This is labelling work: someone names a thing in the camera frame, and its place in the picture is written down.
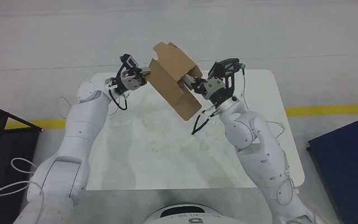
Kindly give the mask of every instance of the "gray floor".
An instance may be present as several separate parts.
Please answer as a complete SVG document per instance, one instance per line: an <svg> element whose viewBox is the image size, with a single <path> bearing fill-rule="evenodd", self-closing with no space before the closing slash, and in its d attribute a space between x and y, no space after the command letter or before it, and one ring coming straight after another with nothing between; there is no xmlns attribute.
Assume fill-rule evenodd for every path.
<svg viewBox="0 0 358 224"><path fill-rule="evenodd" d="M248 68L270 70L285 107L357 104L357 11L354 0L2 0L0 107L24 119L59 118L58 97L74 103L77 86L116 71L123 53L149 63L159 41L174 42L201 69L238 57ZM300 195L332 224L339 220L305 147L356 120L289 119L305 171ZM63 134L41 134L35 163L58 149ZM121 190L87 192L69 223L141 223L183 202L247 223L271 219L257 189Z"/></svg>

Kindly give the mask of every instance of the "black cable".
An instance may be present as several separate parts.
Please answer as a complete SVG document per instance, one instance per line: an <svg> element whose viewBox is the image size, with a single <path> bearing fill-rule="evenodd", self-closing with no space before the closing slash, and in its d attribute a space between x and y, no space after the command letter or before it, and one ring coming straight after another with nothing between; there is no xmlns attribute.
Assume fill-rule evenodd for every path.
<svg viewBox="0 0 358 224"><path fill-rule="evenodd" d="M108 90L108 92L110 93L110 96L113 100L113 102L118 106L119 109L121 110L126 110L128 109L128 106L127 106L127 99L124 98L124 103L125 103L125 108L122 108L120 105L119 105L119 99L118 99L118 102L114 99L113 95L112 95L112 91L111 90Z"/></svg>
<svg viewBox="0 0 358 224"><path fill-rule="evenodd" d="M197 122L199 121L199 118L200 118L200 114L197 116L196 118L196 121L195 121L195 124L194 124L194 128L191 132L192 135L194 135L196 132L200 131L208 122L209 122L209 118L206 119L206 121L204 123L202 123L201 126L199 126L198 128L196 128L197 126Z"/></svg>

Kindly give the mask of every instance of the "cable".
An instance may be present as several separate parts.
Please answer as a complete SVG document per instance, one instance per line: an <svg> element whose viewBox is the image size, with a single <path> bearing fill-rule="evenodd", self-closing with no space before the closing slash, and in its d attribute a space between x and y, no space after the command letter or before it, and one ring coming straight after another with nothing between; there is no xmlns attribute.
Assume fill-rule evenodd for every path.
<svg viewBox="0 0 358 224"><path fill-rule="evenodd" d="M36 166L35 164L33 164L32 162L30 162L29 160L27 160L27 159L25 159L25 158L13 158L13 159L11 160L10 164L11 164L12 168L14 168L15 170L17 170L17 171L19 171L19 172L23 172L23 173L25 173L25 174L33 174L33 173L35 173L35 172L33 172L33 171L23 171L23 170L18 169L18 168L13 164L13 162L14 162L15 160L24 160L24 161L28 162L29 164L31 164L32 166L35 166L35 167L37 168L37 166Z"/></svg>
<svg viewBox="0 0 358 224"><path fill-rule="evenodd" d="M243 99L244 99L244 104L245 104L245 106L246 106L246 108L248 109L248 110L250 110L249 109L249 107L248 107L248 105L247 105L247 103L246 103L246 98L245 98L245 88L246 88L246 79L245 79L245 69L243 68L243 69L241 69L242 70L242 77L244 78L244 88L243 88L243 90L242 90L242 97L243 97Z"/></svg>
<svg viewBox="0 0 358 224"><path fill-rule="evenodd" d="M26 162L28 162L29 164L31 164L32 166L35 166L35 167L37 168L37 166L36 166L35 164L33 164L32 162L30 162L30 161L27 160L27 159L24 159L24 158L13 158L13 159L11 160L10 164L11 164L11 166L12 166L15 170L17 170L17 171L19 171L19 172L23 172L23 173L25 173L25 174L33 173L33 171L23 171L23 170L20 170L20 169L18 169L17 167L15 167L14 164L13 164L14 160L23 160L23 161L26 161ZM40 207L40 212L39 212L39 214L37 215L37 219L36 219L36 224L37 224L37 223L39 223L39 219L40 219L41 214L42 214L42 212L43 212L44 201L45 201L44 190L42 189L42 187L41 187L38 183L36 183L36 182L34 182L34 181L31 181L31 180L19 181L19 182L13 183L13 184L9 184L9 185L7 185L7 186L3 186L2 188L0 188L0 192L1 192L2 190L6 189L6 188L11 187L11 186L15 186L15 185L17 185L17 184L24 184L24 183L28 183L28 184L27 184L25 187L23 187L23 188L21 188L21 189L19 189L19 190L15 190L14 192L5 193L5 194L0 194L0 197L2 197L2 196L7 196L7 195L11 195L11 194L15 194L15 193L17 193L17 192L20 192L20 191L26 189L30 184L36 185L36 186L40 189L40 195L41 195L41 207Z"/></svg>
<svg viewBox="0 0 358 224"><path fill-rule="evenodd" d="M286 127L285 127L285 125L284 125L282 122L281 122L281 123L279 123L279 122L272 122L272 121L266 121L266 122L278 124L280 127L282 127L282 132L280 132L280 134L279 134L278 136L276 136L276 138L279 138L279 137L285 132L285 130L286 130Z"/></svg>
<svg viewBox="0 0 358 224"><path fill-rule="evenodd" d="M118 109L119 109L119 107L117 106L116 111L115 111L115 112L113 112L112 114L107 114L107 116L112 116L112 115L114 115L115 113L117 113Z"/></svg>
<svg viewBox="0 0 358 224"><path fill-rule="evenodd" d="M246 108L248 109L248 110L250 110L250 108L248 107L248 105L247 105L247 103L246 103L246 98L245 98L245 89L246 89L246 79L245 79L245 69L243 68L242 69L242 76L243 76L243 79L244 79L244 87L243 87L243 90L242 90L242 97L243 97L243 99L244 99L244 104L245 104L245 106L246 106ZM284 124L283 123L279 123L279 122L271 122L271 121L267 121L268 123L274 123L274 124L278 124L280 127L282 127L282 132L278 135L278 136L276 136L276 138L279 138L284 132L285 132L285 126L284 126Z"/></svg>
<svg viewBox="0 0 358 224"><path fill-rule="evenodd" d="M119 105L119 99L118 99L118 102L117 102L117 101L114 99L113 95L112 95L112 91L111 91L111 90L108 90L108 92L109 92L109 94L110 94L110 96L111 96L113 102L118 106L119 109L121 109L121 110L126 110L126 109L128 109L127 99L126 99L126 98L124 98L125 107L122 108L122 107Z"/></svg>
<svg viewBox="0 0 358 224"><path fill-rule="evenodd" d="M29 186L29 184L35 184L35 185L40 189L40 191L41 191L41 193L40 193L40 195L41 195L41 207L40 207L40 212L39 212L39 214L37 215L37 219L36 219L36 223L38 223L38 222L39 222L39 219L40 219L40 216L41 216L41 214L42 214L42 211L43 211L44 200L45 200L44 190L42 189L42 187L41 187L38 183L36 183L36 182L34 182L34 181L31 181L31 180L19 181L19 182L16 182L16 183L13 183L13 184L9 184L8 186L4 186L4 187L0 188L0 191L4 190L4 189L6 189L6 188L9 188L9 187L11 187L11 186L14 186L14 185L17 185L17 184L23 184L23 183L28 183L28 185L27 185L25 188L27 188L27 187ZM15 194L15 193L19 192L20 190L17 190L17 191L14 191L14 192L10 192L10 193L6 193L6 194L0 194L0 197L1 197L1 196L5 196L5 195L10 195L10 194Z"/></svg>
<svg viewBox="0 0 358 224"><path fill-rule="evenodd" d="M68 100L67 100L66 98L64 98L64 97L62 97L62 96L59 97L59 98L57 98L57 102L56 102L57 112L60 114L60 116L61 116L63 119L66 119L64 116L62 116L60 110L58 109L58 101L59 101L60 99L64 99L70 107L72 107L72 105L68 102Z"/></svg>
<svg viewBox="0 0 358 224"><path fill-rule="evenodd" d="M287 182L287 180L290 181L291 196L290 196L290 200L289 200L287 203L283 204L283 203L281 203L280 200L279 200L279 191L280 191L280 189L282 188L282 186ZM292 182L293 182L293 180L292 180L292 178L289 176L287 179L285 179L284 181L282 181L282 183L281 183L280 186L278 187L278 189L277 189L277 191L276 191L276 200L277 200L277 202L278 202L279 205L281 205L281 206L288 206L288 205L292 202L292 199L293 199L293 189L294 189L294 186L293 186L293 183L292 183Z"/></svg>
<svg viewBox="0 0 358 224"><path fill-rule="evenodd" d="M196 132L200 131L208 122L209 122L209 118L212 118L214 116L214 114L210 114L209 118L206 119L206 121L204 121L204 123L201 124L201 126L199 126L198 128L196 128L197 126L197 122L199 121L199 118L200 118L200 115L199 114L196 118L196 121L195 121L195 124L194 124L194 127L193 127L193 130L191 132L191 135L194 135Z"/></svg>

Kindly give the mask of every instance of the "open cardboard box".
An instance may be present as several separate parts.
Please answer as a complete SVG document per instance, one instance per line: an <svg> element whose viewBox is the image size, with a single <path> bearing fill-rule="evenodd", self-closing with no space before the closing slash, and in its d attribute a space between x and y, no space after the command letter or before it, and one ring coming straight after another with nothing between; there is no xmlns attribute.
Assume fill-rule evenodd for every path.
<svg viewBox="0 0 358 224"><path fill-rule="evenodd" d="M160 42L153 48L158 60L152 59L146 79L184 120L189 120L201 104L180 80L185 74L201 78L199 67L173 43Z"/></svg>

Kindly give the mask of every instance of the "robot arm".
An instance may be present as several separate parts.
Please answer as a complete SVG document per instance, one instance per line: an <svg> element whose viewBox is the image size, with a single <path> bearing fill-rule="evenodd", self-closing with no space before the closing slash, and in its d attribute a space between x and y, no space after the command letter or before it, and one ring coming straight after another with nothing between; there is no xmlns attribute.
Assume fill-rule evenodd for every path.
<svg viewBox="0 0 358 224"><path fill-rule="evenodd" d="M123 65L116 77L90 80L79 86L78 104L72 106L67 116L65 136L58 151L44 161L30 179L43 189L43 206L40 189L30 184L29 204L15 223L68 222L70 211L86 190L90 174L88 157L105 123L111 100L119 106L116 98L146 84L144 77L150 73L149 68L139 68L128 54L123 55L121 61Z"/></svg>
<svg viewBox="0 0 358 224"><path fill-rule="evenodd" d="M208 79L184 77L187 86L210 100L225 126L225 136L234 146L246 174L261 190L272 213L272 223L324 223L300 200L290 177L285 152L257 112L250 111L234 92L234 74L245 65L239 59L216 62ZM255 139L260 143L253 144Z"/></svg>

